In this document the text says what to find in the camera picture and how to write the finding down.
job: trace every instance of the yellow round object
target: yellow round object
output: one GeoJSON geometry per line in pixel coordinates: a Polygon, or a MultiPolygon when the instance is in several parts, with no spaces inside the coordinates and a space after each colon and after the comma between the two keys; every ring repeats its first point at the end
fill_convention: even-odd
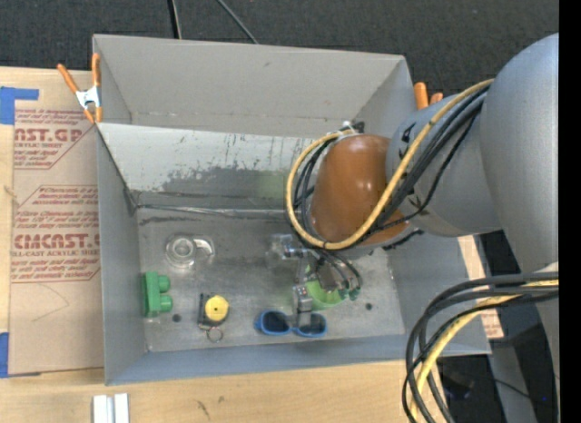
{"type": "Polygon", "coordinates": [[[215,295],[206,301],[204,311],[208,320],[224,321],[226,315],[228,315],[228,308],[228,301],[222,296],[215,295]]]}

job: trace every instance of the blue tape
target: blue tape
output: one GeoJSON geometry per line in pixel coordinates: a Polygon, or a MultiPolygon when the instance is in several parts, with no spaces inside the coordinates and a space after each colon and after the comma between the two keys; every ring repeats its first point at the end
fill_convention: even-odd
{"type": "Polygon", "coordinates": [[[15,101],[38,100],[38,89],[0,87],[0,124],[15,123],[15,101]]]}
{"type": "Polygon", "coordinates": [[[8,378],[8,333],[0,333],[0,378],[8,378]]]}

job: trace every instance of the green object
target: green object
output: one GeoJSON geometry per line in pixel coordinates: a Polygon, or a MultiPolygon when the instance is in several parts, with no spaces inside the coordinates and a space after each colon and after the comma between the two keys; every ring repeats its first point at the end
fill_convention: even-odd
{"type": "Polygon", "coordinates": [[[147,271],[142,276],[143,316],[157,317],[162,312],[172,311],[172,296],[164,294],[170,289],[170,279],[157,271],[147,271]]]}
{"type": "Polygon", "coordinates": [[[313,310],[329,309],[347,299],[347,295],[342,297],[337,290],[334,290],[333,292],[323,290],[317,280],[308,281],[305,286],[307,292],[312,297],[313,310]]]}
{"type": "Polygon", "coordinates": [[[359,297],[360,292],[361,292],[361,288],[355,288],[354,290],[351,290],[349,293],[349,298],[351,300],[357,300],[357,297],[359,297]]]}

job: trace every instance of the blue object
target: blue object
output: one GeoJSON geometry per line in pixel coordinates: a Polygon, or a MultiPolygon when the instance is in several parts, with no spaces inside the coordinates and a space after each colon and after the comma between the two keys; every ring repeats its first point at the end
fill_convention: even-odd
{"type": "Polygon", "coordinates": [[[291,331],[303,338],[321,338],[327,333],[327,321],[320,313],[311,313],[310,324],[291,326],[289,317],[278,310],[265,310],[254,321],[254,328],[269,336],[284,336],[291,331]]]}
{"type": "Polygon", "coordinates": [[[0,87],[0,124],[15,123],[16,100],[38,100],[38,89],[0,87]]]}
{"type": "Polygon", "coordinates": [[[0,378],[8,378],[8,333],[0,334],[0,378]]]}

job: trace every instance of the gray carpet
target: gray carpet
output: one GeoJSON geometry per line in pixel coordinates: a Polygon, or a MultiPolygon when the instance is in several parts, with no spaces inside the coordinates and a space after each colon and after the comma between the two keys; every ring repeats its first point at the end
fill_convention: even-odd
{"type": "MultiPolygon", "coordinates": [[[[559,0],[224,1],[261,44],[404,54],[412,80],[444,94],[495,76],[524,47],[559,30],[559,0]]],[[[184,38],[250,42],[214,0],[175,2],[184,38]]],[[[166,1],[0,0],[1,65],[87,69],[94,33],[170,38],[166,1]]],[[[515,270],[502,235],[488,241],[493,269],[515,270]]],[[[444,370],[476,367],[478,375],[486,371],[482,360],[444,370]]],[[[527,369],[538,380],[535,367],[527,369]]],[[[504,420],[497,401],[493,388],[481,386],[452,406],[458,421],[496,423],[504,420]]]]}

